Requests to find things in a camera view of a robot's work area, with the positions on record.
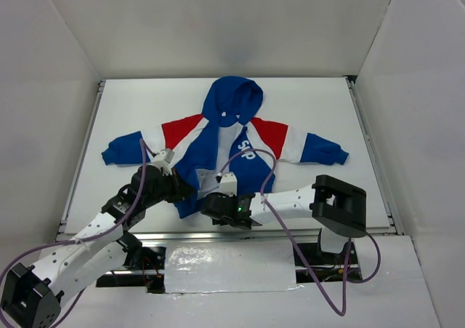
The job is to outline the blue white red hooded jacket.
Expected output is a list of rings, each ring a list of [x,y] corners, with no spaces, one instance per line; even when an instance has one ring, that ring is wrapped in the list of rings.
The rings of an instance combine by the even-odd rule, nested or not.
[[[140,150],[169,148],[171,165],[182,180],[196,189],[175,203],[180,218],[201,209],[206,195],[218,190],[216,175],[224,164],[237,178],[240,195],[260,189],[269,193],[275,181],[272,163],[345,164],[349,154],[338,143],[276,121],[257,117],[264,93],[253,80],[239,76],[217,79],[210,87],[201,113],[133,132],[110,141],[102,152],[107,165],[137,165],[149,159]]]

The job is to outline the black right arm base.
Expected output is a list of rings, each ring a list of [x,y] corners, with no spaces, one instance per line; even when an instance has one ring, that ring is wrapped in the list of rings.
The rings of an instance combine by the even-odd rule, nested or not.
[[[320,236],[317,241],[297,244],[304,258],[314,271],[320,282],[337,282],[343,279],[343,267],[346,252],[340,253],[324,252],[320,246]],[[297,284],[313,283],[307,267],[300,258],[294,247],[291,247],[294,256],[295,275]],[[363,279],[355,243],[352,243],[348,260],[348,281],[361,281]]]

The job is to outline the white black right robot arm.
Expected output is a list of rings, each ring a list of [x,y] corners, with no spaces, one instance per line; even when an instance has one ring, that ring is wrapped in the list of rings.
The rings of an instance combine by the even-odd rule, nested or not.
[[[312,185],[279,193],[240,196],[233,173],[217,175],[219,190],[203,200],[201,214],[214,225],[249,231],[272,221],[316,220],[322,225],[316,255],[333,263],[348,239],[366,235],[366,192],[329,175],[318,175]]]

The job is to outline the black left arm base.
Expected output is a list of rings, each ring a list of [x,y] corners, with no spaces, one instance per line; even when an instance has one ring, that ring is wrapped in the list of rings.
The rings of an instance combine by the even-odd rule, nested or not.
[[[108,271],[96,281],[96,288],[139,288],[148,294],[163,294],[164,270],[166,262],[166,245],[143,247],[137,262],[128,268]]]

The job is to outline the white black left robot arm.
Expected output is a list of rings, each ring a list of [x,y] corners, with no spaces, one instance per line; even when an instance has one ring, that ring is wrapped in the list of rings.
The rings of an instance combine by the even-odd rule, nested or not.
[[[62,307],[108,271],[141,269],[149,249],[130,229],[161,201],[184,201],[195,193],[177,172],[140,167],[130,183],[109,199],[72,239],[54,244],[33,265],[15,260],[1,274],[1,320],[19,327],[56,327]]]

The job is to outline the white foam board front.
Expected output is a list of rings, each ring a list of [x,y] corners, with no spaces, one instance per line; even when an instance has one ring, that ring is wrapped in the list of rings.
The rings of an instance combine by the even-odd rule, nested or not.
[[[289,241],[177,242],[166,248],[168,293],[283,292],[295,289]]]

